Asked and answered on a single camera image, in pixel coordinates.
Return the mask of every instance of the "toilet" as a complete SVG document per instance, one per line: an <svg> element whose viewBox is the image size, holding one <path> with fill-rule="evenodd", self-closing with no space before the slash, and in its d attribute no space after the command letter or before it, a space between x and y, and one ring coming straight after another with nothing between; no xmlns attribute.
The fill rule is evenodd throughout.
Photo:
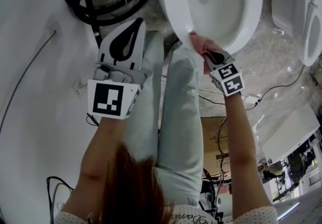
<svg viewBox="0 0 322 224"><path fill-rule="evenodd" d="M189 33L214 40L233 54L256 30L263 0L160 0L178 38L193 49Z"/></svg>
<svg viewBox="0 0 322 224"><path fill-rule="evenodd" d="M306 66L322 52L322 0L272 0L274 23L292 37Z"/></svg>

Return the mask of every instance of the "floor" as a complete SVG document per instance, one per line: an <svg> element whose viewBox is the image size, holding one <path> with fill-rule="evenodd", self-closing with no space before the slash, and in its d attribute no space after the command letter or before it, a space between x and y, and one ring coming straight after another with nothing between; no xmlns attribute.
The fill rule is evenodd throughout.
<svg viewBox="0 0 322 224"><path fill-rule="evenodd" d="M165 50L169 48L176 36L167 21L158 0L148 3L132 18L143 17L149 30L160 31L165 38ZM103 35L110 33L115 26L102 28ZM302 63L294 50L292 40L279 30L272 21L271 0L264 0L260 22L248 44L234 54L244 75L246 90L243 96L257 95L261 97L269 88L276 85L288 85L296 80L302 69ZM200 59L199 89L200 95L214 102L223 102L223 96L211 83L208 76L202 74L202 59ZM270 91L253 110L248 111L251 126L256 124L254 135L257 141L258 159L264 157L264 144L283 124L288 115L304 101L307 101L316 112L322 104L322 92L312 81L308 80L310 68L305 67L299 80L292 86L276 88ZM321 67L313 67L317 80L322 83ZM167 74L167 60L165 60L164 74ZM162 82L164 93L166 79ZM245 108L252 108L252 104L245 103ZM213 105L200 98L200 114L206 116L225 116L225 108Z"/></svg>

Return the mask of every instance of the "cardboard box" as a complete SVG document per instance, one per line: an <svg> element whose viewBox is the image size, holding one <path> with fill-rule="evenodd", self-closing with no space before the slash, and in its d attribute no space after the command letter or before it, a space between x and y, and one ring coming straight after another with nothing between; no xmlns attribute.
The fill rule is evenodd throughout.
<svg viewBox="0 0 322 224"><path fill-rule="evenodd" d="M204 146L204 168L209 172L211 176L221 175L220 164L223 155L219 151L218 147L218 132L219 128L224 121L224 117L206 117L201 118L202 130L203 130L203 146ZM228 137L227 137L227 125L223 125L220 132L220 148L224 154L228 153ZM230 172L229 157L225 158L222 162L222 169L225 172Z"/></svg>

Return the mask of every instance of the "light blue jeans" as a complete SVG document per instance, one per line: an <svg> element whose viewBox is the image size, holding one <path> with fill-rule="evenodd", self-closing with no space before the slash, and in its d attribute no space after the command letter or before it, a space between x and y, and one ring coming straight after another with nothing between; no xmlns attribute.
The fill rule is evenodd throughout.
<svg viewBox="0 0 322 224"><path fill-rule="evenodd" d="M163 44L161 34L147 35L142 64L147 79L127 119L125 144L138 160L150 156L156 159L159 182L168 204L197 206L203 170L198 55L184 47L171 54L158 139Z"/></svg>

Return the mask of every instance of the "white shirt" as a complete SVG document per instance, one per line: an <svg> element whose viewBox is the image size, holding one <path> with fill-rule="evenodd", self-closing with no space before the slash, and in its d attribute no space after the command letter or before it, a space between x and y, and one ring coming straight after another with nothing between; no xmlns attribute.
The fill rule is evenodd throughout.
<svg viewBox="0 0 322 224"><path fill-rule="evenodd" d="M173 219L177 224L217 224L217 221L205 211L191 205L175 205ZM261 207L238 217L233 224L277 224L277 211L274 207ZM66 212L60 212L54 224L88 224L86 221Z"/></svg>

